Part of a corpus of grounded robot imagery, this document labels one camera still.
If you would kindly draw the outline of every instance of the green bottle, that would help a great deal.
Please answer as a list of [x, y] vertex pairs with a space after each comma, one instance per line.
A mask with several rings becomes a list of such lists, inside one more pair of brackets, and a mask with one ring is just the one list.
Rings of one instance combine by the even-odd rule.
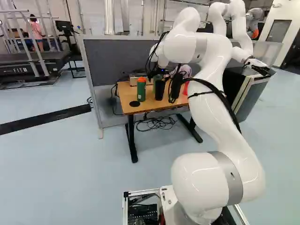
[[137, 100], [143, 102], [146, 100], [146, 78], [137, 79]]

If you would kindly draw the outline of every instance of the standing desk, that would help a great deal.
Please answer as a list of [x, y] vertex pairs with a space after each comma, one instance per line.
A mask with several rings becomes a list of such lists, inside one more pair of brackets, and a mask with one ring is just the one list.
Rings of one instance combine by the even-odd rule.
[[[129, 81], [125, 82], [118, 82], [118, 93], [122, 105], [122, 110], [124, 115], [128, 116], [128, 123], [125, 124], [131, 161], [136, 163], [138, 161], [138, 156], [135, 147], [135, 119], [134, 115], [138, 113], [145, 113], [154, 110], [164, 110], [164, 109], [172, 109], [176, 107], [188, 106], [188, 97], [183, 95], [183, 86], [180, 90], [179, 98], [175, 101], [174, 104], [169, 103], [168, 101], [168, 87], [169, 81], [165, 84], [165, 92], [162, 101], [156, 101], [154, 93], [152, 92], [153, 85], [146, 86], [146, 100], [141, 102], [140, 106], [138, 107], [131, 107], [129, 103], [131, 101], [137, 100], [137, 87], [131, 87]], [[185, 125], [191, 135], [199, 142], [202, 143], [203, 140], [199, 136], [199, 134], [195, 131], [196, 124], [193, 118], [190, 119], [188, 122], [181, 114], [176, 114], [178, 119]]]

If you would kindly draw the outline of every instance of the black floor stripe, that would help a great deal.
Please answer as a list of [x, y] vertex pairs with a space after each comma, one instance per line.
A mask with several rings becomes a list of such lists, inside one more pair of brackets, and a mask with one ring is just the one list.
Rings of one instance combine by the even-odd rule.
[[62, 120], [68, 117], [80, 115], [90, 112], [90, 105], [81, 105], [68, 109], [63, 109], [51, 113], [42, 114], [39, 116], [33, 116], [22, 120], [16, 120], [9, 123], [3, 123], [0, 125], [0, 135], [12, 133], [18, 130], [35, 127], [45, 123], [50, 123], [57, 120]]

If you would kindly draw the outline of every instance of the pink shirt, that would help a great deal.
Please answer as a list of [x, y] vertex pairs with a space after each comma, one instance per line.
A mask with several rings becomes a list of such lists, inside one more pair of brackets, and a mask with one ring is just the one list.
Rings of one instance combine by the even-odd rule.
[[31, 28], [32, 28], [32, 31], [33, 31], [33, 37], [36, 40], [43, 39], [42, 35], [40, 35], [42, 33], [41, 26], [36, 22], [33, 22], [33, 21], [29, 21], [29, 22], [30, 22], [30, 25], [31, 25]]

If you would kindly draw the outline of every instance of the wooden tabletop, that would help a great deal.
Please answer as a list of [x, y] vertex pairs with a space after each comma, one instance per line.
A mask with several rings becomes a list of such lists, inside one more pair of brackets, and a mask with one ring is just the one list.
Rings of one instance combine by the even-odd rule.
[[153, 110], [163, 110], [169, 108], [175, 108], [179, 106], [188, 105], [188, 97], [183, 95], [183, 87], [181, 86], [179, 98], [174, 104], [168, 101], [168, 87], [169, 81], [165, 84], [164, 98], [162, 101], [155, 100], [154, 93], [152, 92], [153, 85], [146, 86], [146, 100], [141, 102], [138, 107], [131, 107], [129, 103], [137, 100], [137, 87], [131, 87], [129, 81], [118, 82], [118, 93], [121, 100], [122, 110], [125, 115], [132, 115], [136, 113], [144, 113]]

